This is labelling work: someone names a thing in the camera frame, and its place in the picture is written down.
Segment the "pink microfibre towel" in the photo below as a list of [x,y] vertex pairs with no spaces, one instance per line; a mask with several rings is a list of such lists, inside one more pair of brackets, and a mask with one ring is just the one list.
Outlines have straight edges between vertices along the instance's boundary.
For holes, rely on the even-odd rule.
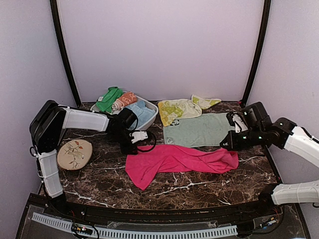
[[128,155],[125,171],[141,190],[145,190],[157,173],[203,172],[223,174],[239,166],[238,153],[224,148],[204,152],[179,145],[157,145],[151,151],[138,148],[137,155]]

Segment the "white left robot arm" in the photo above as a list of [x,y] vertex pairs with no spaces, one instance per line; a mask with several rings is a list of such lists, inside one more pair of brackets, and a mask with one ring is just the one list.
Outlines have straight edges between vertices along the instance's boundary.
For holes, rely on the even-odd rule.
[[61,132],[65,129],[87,129],[106,132],[120,145],[124,155],[136,155],[137,146],[132,142],[130,126],[137,120],[129,109],[119,114],[107,114],[61,106],[47,101],[29,126],[32,147],[30,153],[37,159],[39,177],[49,197],[63,195],[57,166],[57,148]]

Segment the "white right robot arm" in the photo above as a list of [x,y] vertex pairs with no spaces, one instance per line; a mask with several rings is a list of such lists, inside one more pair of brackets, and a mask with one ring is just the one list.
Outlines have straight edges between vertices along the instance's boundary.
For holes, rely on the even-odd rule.
[[[293,153],[315,167],[319,165],[319,140],[304,127],[281,117],[272,122],[261,102],[253,103],[238,113],[228,113],[228,122],[234,127],[220,142],[220,147],[239,151],[256,145],[274,145]],[[274,205],[312,203],[319,205],[319,182],[299,184],[269,184],[259,194],[254,211],[265,216]]]

